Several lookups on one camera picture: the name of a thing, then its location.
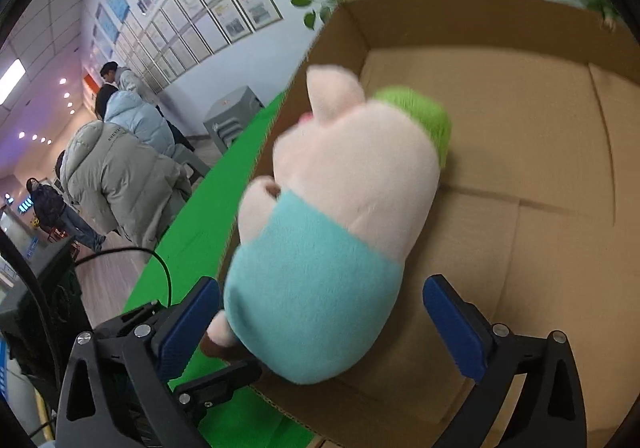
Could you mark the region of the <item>pink pig plush toy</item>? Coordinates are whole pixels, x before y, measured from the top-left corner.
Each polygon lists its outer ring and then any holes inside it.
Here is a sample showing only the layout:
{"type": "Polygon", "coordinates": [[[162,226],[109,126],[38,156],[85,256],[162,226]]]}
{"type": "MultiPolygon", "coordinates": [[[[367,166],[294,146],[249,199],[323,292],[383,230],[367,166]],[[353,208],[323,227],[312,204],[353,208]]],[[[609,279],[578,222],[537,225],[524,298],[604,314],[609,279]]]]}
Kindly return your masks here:
{"type": "Polygon", "coordinates": [[[252,355],[295,384],[338,376],[392,312],[445,167],[451,121],[405,86],[372,96],[350,71],[306,73],[310,112],[238,212],[240,243],[202,352],[252,355]]]}

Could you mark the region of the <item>person in beige coat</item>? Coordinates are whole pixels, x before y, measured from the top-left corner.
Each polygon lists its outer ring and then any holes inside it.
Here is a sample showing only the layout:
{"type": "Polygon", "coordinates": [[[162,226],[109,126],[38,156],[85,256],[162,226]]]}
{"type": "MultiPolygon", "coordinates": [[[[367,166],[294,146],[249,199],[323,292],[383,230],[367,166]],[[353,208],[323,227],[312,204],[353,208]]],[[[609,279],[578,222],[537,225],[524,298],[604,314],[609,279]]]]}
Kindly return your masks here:
{"type": "Polygon", "coordinates": [[[192,195],[186,169],[115,123],[94,120],[68,142],[65,194],[99,231],[153,250],[192,195]]]}

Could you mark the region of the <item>large cardboard tray box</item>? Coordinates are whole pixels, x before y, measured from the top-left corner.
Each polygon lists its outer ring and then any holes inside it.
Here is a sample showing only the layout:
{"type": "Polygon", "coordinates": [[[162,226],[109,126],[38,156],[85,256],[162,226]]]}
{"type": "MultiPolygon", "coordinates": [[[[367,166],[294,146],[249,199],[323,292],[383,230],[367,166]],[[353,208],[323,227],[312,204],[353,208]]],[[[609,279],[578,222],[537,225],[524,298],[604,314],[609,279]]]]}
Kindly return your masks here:
{"type": "Polygon", "coordinates": [[[591,447],[639,442],[639,46],[547,0],[355,0],[304,65],[449,112],[442,187],[381,338],[338,378],[257,394],[344,447],[428,447],[472,384],[422,305],[442,274],[520,335],[562,330],[591,447]]]}

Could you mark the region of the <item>person in light blue coat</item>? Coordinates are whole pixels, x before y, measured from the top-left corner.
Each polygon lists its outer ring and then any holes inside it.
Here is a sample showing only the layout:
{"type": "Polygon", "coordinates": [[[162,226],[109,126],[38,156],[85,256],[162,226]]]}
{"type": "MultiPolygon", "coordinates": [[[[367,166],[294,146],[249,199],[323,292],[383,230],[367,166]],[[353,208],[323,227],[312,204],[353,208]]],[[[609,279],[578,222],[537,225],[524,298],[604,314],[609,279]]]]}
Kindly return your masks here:
{"type": "Polygon", "coordinates": [[[157,153],[167,157],[175,153],[176,142],[167,121],[136,92],[103,84],[96,94],[94,110],[102,121],[123,127],[157,153]]]}

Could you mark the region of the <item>grey plastic stool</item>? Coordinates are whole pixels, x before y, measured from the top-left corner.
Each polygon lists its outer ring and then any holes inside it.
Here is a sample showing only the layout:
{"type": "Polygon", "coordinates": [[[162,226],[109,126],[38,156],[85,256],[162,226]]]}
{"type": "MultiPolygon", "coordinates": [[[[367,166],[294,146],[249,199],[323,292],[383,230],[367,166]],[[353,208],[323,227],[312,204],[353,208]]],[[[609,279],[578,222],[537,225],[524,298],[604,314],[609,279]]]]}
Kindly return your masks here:
{"type": "Polygon", "coordinates": [[[255,93],[241,86],[209,108],[203,125],[219,151],[225,153],[263,108],[255,93]]]}

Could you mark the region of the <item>person in black standing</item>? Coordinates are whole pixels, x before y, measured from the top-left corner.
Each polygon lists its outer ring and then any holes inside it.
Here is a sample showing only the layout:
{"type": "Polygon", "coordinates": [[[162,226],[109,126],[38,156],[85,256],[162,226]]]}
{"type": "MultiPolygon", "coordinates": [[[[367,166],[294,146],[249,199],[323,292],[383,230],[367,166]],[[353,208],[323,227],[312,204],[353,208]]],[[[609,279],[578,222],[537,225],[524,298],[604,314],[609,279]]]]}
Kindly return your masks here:
{"type": "Polygon", "coordinates": [[[153,105],[160,116],[165,118],[162,109],[160,109],[160,99],[130,68],[119,66],[116,62],[107,62],[100,69],[100,77],[105,83],[117,86],[119,90],[136,92],[143,101],[153,105]]]}

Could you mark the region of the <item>framed certificates on wall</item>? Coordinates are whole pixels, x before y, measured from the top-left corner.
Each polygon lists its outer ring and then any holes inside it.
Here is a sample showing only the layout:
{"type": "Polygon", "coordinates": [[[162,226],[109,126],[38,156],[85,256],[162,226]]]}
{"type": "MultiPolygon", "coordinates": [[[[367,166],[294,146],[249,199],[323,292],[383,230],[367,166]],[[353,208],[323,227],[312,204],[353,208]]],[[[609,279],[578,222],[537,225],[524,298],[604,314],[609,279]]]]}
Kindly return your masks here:
{"type": "Polygon", "coordinates": [[[96,0],[86,69],[114,60],[158,93],[281,18],[274,0],[96,0]]]}

